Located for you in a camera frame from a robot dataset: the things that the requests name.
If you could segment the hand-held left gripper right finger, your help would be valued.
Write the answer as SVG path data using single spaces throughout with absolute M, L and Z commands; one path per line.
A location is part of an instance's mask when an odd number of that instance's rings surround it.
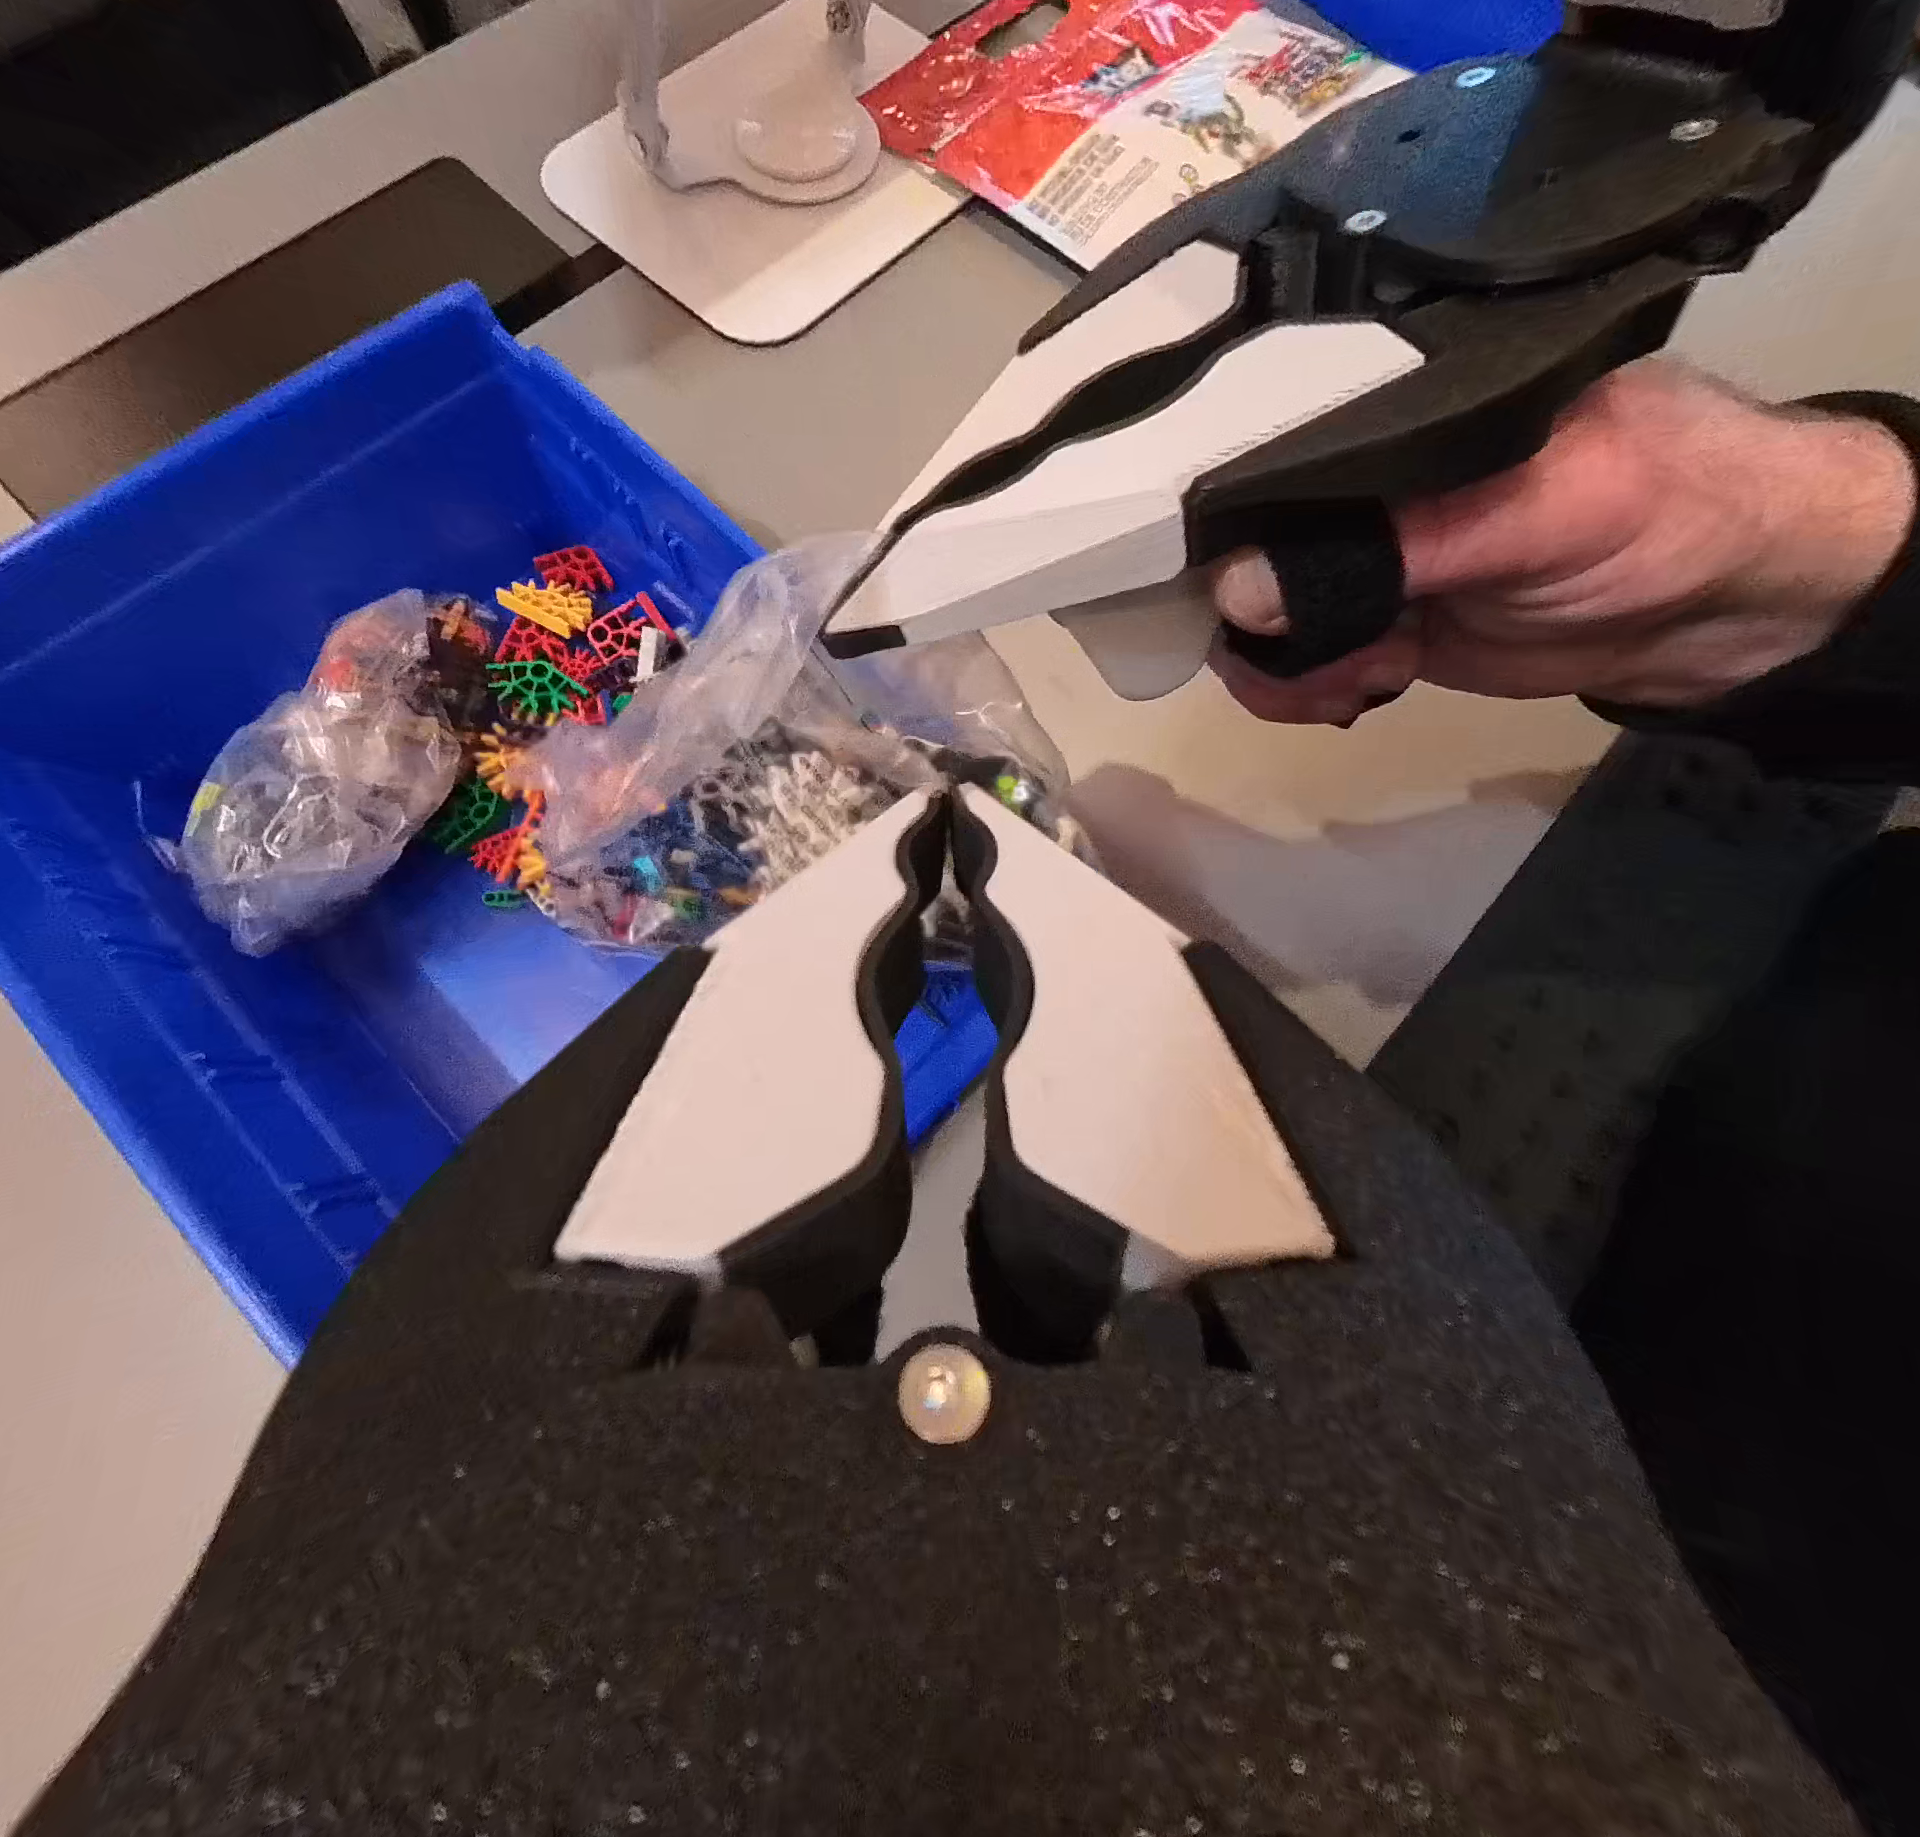
M 996 1033 L 966 1236 L 981 1332 L 1086 1361 L 1130 1298 L 1335 1261 L 1269 1098 L 1281 1005 L 972 790 L 951 869 Z

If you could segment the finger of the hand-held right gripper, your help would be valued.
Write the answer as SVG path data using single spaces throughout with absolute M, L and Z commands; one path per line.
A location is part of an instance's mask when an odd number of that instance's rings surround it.
M 1195 241 L 1022 348 L 880 533 L 903 535 L 1009 486 L 1052 451 L 1141 420 L 1243 332 L 1243 276 L 1238 253 Z
M 1370 320 L 1277 324 L 1212 351 L 1141 420 L 1052 451 L 966 507 L 885 535 L 829 613 L 835 658 L 1051 616 L 1128 702 L 1202 671 L 1212 611 L 1187 575 L 1187 488 L 1212 468 L 1420 365 Z

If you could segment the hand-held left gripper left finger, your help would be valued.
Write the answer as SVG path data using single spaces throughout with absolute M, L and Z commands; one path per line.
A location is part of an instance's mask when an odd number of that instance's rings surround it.
M 690 953 L 560 1263 L 754 1290 L 792 1338 L 876 1298 L 910 1217 L 896 1037 L 946 862 L 947 790 L 923 787 Z

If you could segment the colourful printed toy package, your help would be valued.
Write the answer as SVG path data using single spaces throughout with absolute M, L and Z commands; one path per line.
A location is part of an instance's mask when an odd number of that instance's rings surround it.
M 986 0 L 862 103 L 887 152 L 1091 269 L 1406 78 L 1261 0 Z

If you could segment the clear bag of rods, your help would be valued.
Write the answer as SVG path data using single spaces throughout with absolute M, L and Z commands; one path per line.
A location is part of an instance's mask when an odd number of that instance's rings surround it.
M 612 720 L 540 746 L 536 893 L 560 929 L 652 959 L 705 942 L 943 779 L 1095 863 L 1065 758 L 983 634 L 828 653 L 870 546 L 807 539 L 743 566 Z

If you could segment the clear bag with wheels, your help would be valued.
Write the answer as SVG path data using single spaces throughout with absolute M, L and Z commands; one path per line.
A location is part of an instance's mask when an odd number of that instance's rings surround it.
M 307 689 L 237 729 L 204 773 L 177 866 L 251 959 L 356 908 L 461 773 L 448 725 L 397 691 Z

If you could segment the blue plastic bin with sticker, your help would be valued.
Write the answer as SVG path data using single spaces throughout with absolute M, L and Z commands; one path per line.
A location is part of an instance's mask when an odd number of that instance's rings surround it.
M 490 599 L 563 545 L 692 617 L 759 553 L 456 284 L 4 546 L 4 992 L 286 1363 L 650 962 L 484 906 L 427 846 L 255 959 L 161 845 L 338 620 L 403 587 Z

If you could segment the person's right forearm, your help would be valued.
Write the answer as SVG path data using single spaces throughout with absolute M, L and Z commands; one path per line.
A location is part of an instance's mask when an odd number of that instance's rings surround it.
M 1916 780 L 1916 402 L 1764 405 L 1668 369 L 1605 383 L 1640 507 L 1587 566 L 1587 695 L 1780 770 Z

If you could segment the person's right hand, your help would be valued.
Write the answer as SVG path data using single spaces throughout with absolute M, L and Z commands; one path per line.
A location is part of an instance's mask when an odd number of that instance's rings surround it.
M 1878 420 L 1762 405 L 1668 360 L 1586 391 L 1545 447 L 1395 507 L 1407 607 L 1296 679 L 1212 638 L 1258 720 L 1355 723 L 1415 684 L 1689 710 L 1816 652 L 1916 527 L 1916 464 Z

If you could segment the white book stand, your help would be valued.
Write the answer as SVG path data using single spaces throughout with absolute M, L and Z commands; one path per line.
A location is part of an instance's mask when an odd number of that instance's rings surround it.
M 619 0 L 615 105 L 540 186 L 718 336 L 802 336 L 965 206 L 865 108 L 927 45 L 876 0 L 782 0 L 677 70 L 665 45 L 665 0 Z

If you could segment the pile of loose colourful connectors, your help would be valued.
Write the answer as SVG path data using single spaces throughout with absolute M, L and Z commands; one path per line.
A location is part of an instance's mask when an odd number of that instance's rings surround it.
M 667 586 L 623 591 L 587 545 L 540 553 L 482 599 L 430 599 L 420 689 L 459 744 L 459 773 L 424 827 L 482 882 L 495 914 L 551 915 L 537 752 L 551 729 L 603 729 L 685 652 L 694 622 Z

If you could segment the person's dark trouser leg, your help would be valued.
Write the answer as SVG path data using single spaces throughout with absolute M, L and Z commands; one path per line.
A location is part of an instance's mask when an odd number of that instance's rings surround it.
M 1916 831 L 1682 1059 L 1575 1329 L 1723 1633 L 1868 1830 L 1916 1833 Z

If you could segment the black table inset panel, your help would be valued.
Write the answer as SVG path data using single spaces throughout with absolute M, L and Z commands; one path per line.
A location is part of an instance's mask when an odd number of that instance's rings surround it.
M 521 336 L 619 265 L 603 243 L 563 253 L 437 156 L 7 395 L 4 493 L 46 518 L 453 286 Z

